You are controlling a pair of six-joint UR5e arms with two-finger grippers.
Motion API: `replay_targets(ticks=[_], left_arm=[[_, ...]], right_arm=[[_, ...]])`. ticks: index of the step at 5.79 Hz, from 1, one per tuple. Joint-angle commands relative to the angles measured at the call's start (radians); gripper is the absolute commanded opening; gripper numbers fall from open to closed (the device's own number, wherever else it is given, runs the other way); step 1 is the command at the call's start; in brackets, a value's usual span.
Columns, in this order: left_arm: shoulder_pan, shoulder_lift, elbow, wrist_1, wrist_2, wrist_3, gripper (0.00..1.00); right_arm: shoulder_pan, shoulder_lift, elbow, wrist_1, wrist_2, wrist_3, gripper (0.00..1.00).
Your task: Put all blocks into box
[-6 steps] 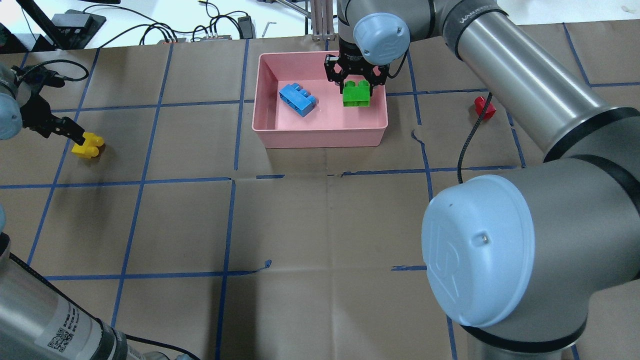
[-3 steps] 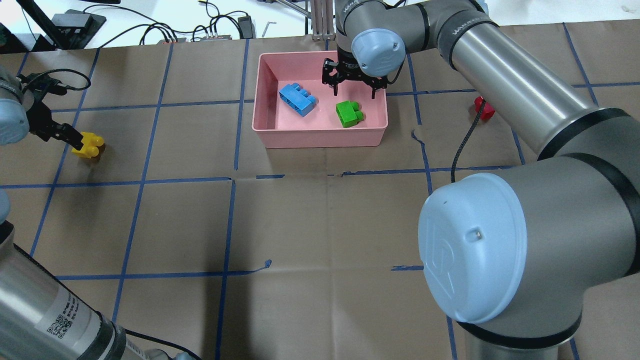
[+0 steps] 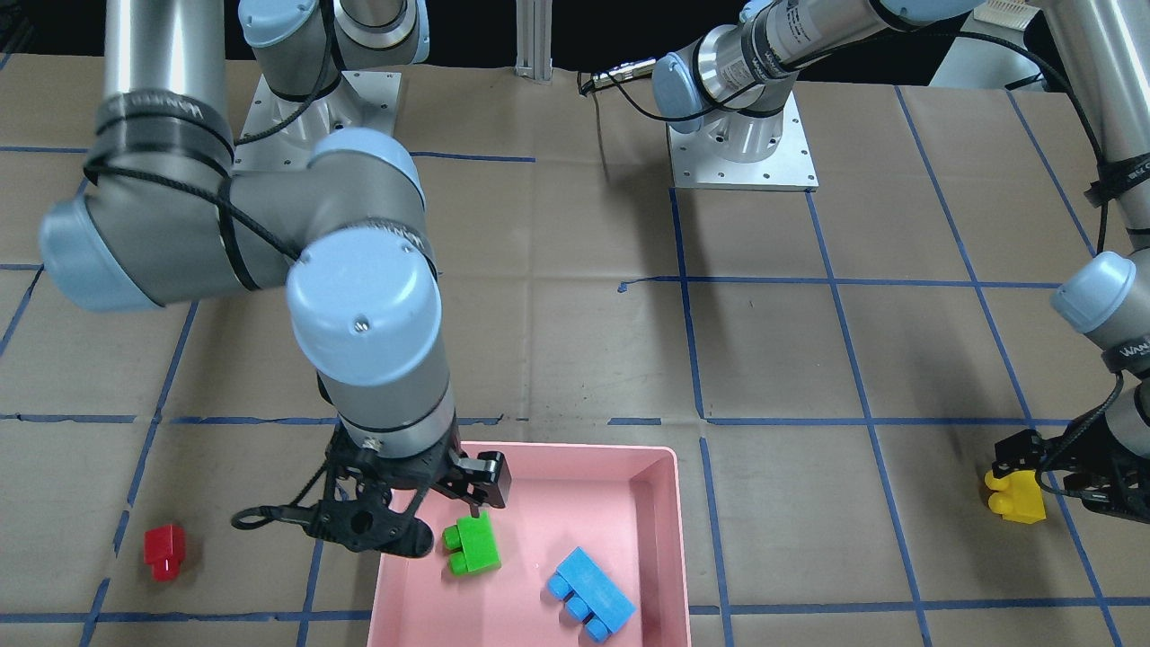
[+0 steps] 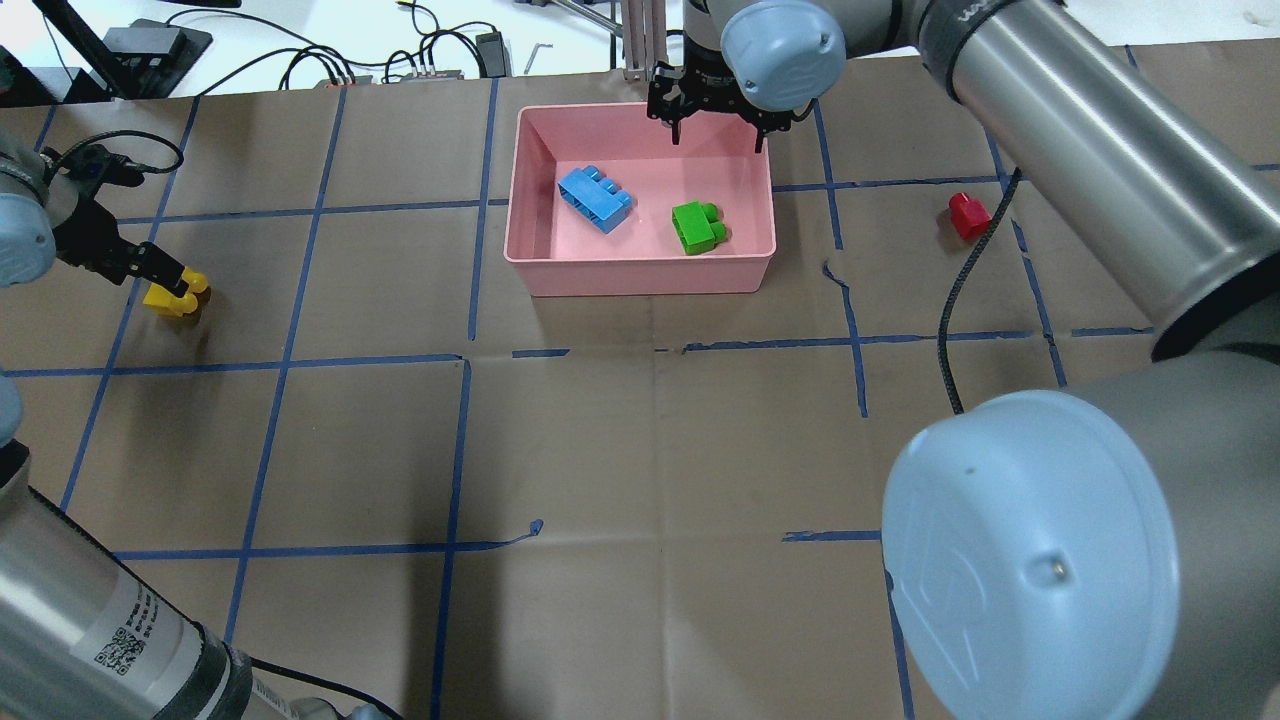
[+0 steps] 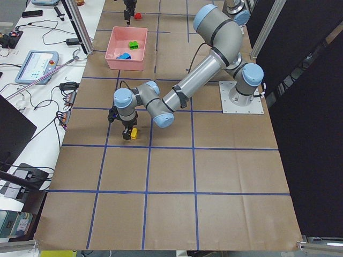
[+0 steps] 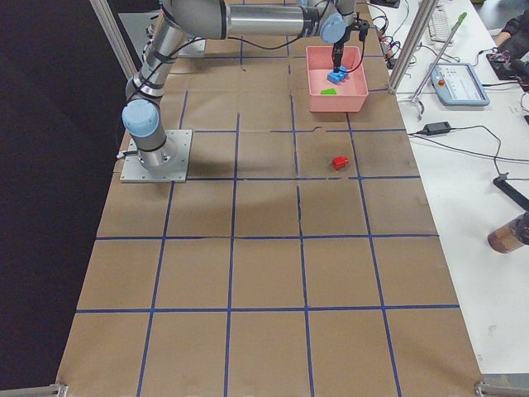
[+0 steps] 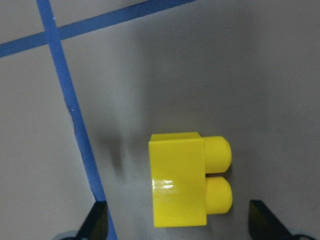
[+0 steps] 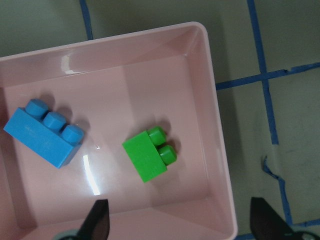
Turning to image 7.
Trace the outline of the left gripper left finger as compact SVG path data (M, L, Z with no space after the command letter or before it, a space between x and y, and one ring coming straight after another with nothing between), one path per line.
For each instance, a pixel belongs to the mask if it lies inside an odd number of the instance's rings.
M106 240L109 232L108 205L106 201L93 204L89 214L76 234L77 240Z

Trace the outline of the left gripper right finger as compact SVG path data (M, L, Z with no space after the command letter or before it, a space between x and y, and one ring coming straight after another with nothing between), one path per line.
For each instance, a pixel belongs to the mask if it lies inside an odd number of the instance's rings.
M293 235L261 200L250 200L248 231L253 240L287 240Z

